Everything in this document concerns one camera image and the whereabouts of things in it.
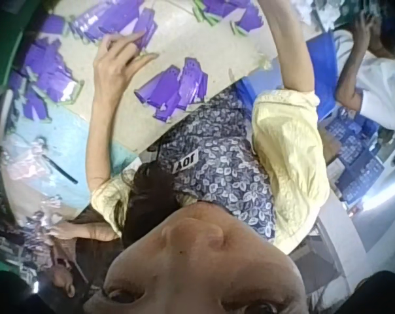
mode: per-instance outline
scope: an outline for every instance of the blue leaf print fabric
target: blue leaf print fabric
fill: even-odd
[[[172,171],[175,162],[198,149],[197,164],[175,174],[175,189],[225,207],[273,241],[275,208],[269,177],[246,136],[243,104],[230,87],[165,135],[159,163]]]

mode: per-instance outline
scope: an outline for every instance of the purple paper piece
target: purple paper piece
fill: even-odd
[[[148,46],[148,44],[151,41],[152,36],[154,36],[155,32],[157,31],[158,25],[155,21],[152,21],[151,26],[149,27],[148,31],[144,36],[139,39],[136,44],[138,45],[138,48],[144,49]]]
[[[203,10],[204,12],[219,16],[220,18],[225,18],[237,8],[235,5],[222,0],[206,0],[203,4],[206,6]]]
[[[42,73],[35,85],[44,91],[53,102],[59,103],[71,99],[77,82],[67,76],[64,71],[58,69],[55,73]]]
[[[162,75],[156,88],[154,89],[148,103],[159,109],[164,103],[167,103],[174,93],[179,90],[178,77],[180,69],[172,65]]]
[[[147,46],[151,40],[151,37],[157,30],[157,24],[154,21],[154,16],[154,10],[145,8],[139,16],[135,27],[133,28],[134,33],[140,33],[142,31],[146,32],[142,38],[135,42],[140,49]]]
[[[228,2],[239,8],[247,8],[251,4],[250,0],[228,0]]]
[[[58,49],[61,46],[61,41],[58,39],[51,43],[45,49],[45,54],[43,56],[43,68],[41,69],[42,72],[54,72],[57,67],[64,66],[64,64],[60,64],[60,60],[56,56],[58,55]]]
[[[88,31],[99,21],[100,17],[104,15],[110,6],[110,2],[102,1],[94,7],[91,7],[70,23],[71,29],[82,36],[84,32]]]
[[[150,99],[153,91],[156,89],[158,82],[163,77],[164,72],[161,72],[159,75],[154,77],[148,83],[146,83],[139,90],[134,91],[133,93],[137,96],[141,103],[146,103]]]
[[[236,26],[240,27],[247,33],[252,31],[253,29],[260,28],[263,26],[263,18],[258,15],[258,8],[251,4],[247,7],[244,12],[243,17],[240,21],[236,22]]]
[[[197,96],[201,101],[205,99],[206,93],[207,93],[207,88],[208,88],[208,74],[203,73],[202,75],[202,80],[199,84],[199,90],[197,91]]]
[[[41,27],[42,33],[62,34],[65,27],[65,18],[59,15],[49,15]]]
[[[202,76],[203,72],[199,62],[193,58],[186,58],[183,72],[180,77],[180,101],[177,105],[179,109],[186,110],[187,106],[193,103],[198,93]]]
[[[71,95],[76,85],[77,82],[71,77],[68,77],[61,71],[56,71],[54,75],[50,77],[49,87],[46,92],[49,98],[56,103],[68,101],[71,100]]]
[[[102,16],[98,29],[107,34],[118,33],[138,16],[139,6],[136,1],[114,5]]]
[[[33,120],[33,110],[35,110],[39,120],[48,118],[45,102],[31,88],[29,88],[25,97],[26,104],[23,105],[23,114],[26,118]]]
[[[31,44],[23,62],[22,73],[28,75],[26,67],[30,67],[32,71],[40,73],[43,69],[43,63],[39,60],[43,60],[44,55],[45,48],[36,43]]]
[[[9,77],[9,88],[13,91],[14,96],[17,96],[18,90],[23,83],[24,76],[19,72],[11,71]]]
[[[173,115],[174,110],[178,107],[180,101],[180,95],[178,93],[174,93],[169,101],[165,104],[165,110],[157,109],[156,114],[154,115],[155,119],[158,119],[162,122],[167,122],[169,118]]]

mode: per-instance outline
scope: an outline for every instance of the white shirt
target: white shirt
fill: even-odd
[[[340,75],[352,51],[353,37],[348,31],[335,31],[334,41]],[[395,130],[395,60],[377,58],[367,51],[356,87],[363,93],[360,114],[384,128]]]

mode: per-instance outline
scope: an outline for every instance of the yellow sleeve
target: yellow sleeve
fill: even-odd
[[[275,245],[286,254],[311,231],[330,193],[317,129],[318,104],[314,92],[292,90],[266,92],[254,104],[254,149],[275,199]]]

